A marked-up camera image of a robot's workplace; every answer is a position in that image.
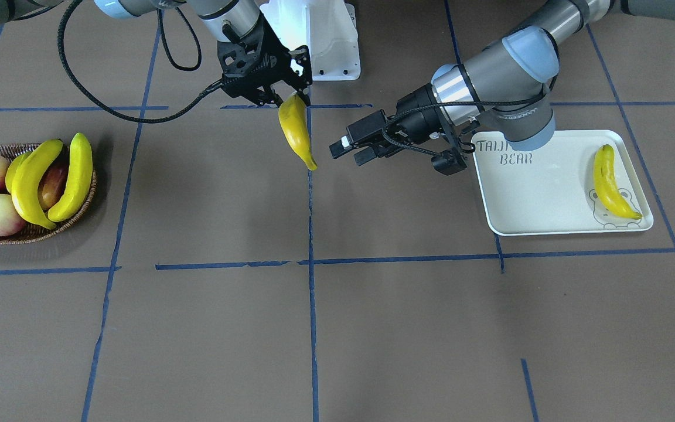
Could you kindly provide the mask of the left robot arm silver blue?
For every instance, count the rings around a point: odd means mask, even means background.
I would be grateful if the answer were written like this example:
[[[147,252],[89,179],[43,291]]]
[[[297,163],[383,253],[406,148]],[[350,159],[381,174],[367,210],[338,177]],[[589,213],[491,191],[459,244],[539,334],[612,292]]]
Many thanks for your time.
[[[333,158],[353,152],[357,165],[401,151],[428,155],[435,170],[466,168],[475,151],[462,141],[479,125],[501,132],[516,151],[533,151],[555,131],[550,94],[560,72],[559,45],[612,12],[675,21],[675,1],[548,1],[506,36],[465,62],[440,67],[388,117],[377,110],[330,145]]]

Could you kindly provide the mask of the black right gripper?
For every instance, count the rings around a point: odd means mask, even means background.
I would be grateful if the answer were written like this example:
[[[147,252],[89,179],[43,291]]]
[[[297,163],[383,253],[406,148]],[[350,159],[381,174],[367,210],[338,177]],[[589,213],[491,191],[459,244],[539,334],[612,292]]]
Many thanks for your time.
[[[272,85],[284,81],[295,90],[294,107],[311,106],[309,46],[298,46],[295,50],[284,46],[263,14],[246,35],[218,42],[218,61],[223,72],[220,88],[230,98],[243,97],[257,106],[279,106],[283,99]]]

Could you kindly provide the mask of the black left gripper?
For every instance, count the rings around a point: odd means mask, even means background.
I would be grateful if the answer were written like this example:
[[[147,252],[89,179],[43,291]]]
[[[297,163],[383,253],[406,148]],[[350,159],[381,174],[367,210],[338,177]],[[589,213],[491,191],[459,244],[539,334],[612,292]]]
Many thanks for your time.
[[[439,155],[421,148],[433,134],[447,143],[448,149],[459,154],[472,154],[476,147],[463,142],[455,131],[452,107],[472,107],[479,111],[474,100],[442,101],[431,85],[424,85],[397,102],[396,114],[389,117],[379,109],[346,127],[345,138],[330,144],[333,159],[354,152],[354,162],[362,166],[375,158],[389,158],[401,151],[412,151],[429,156]]]

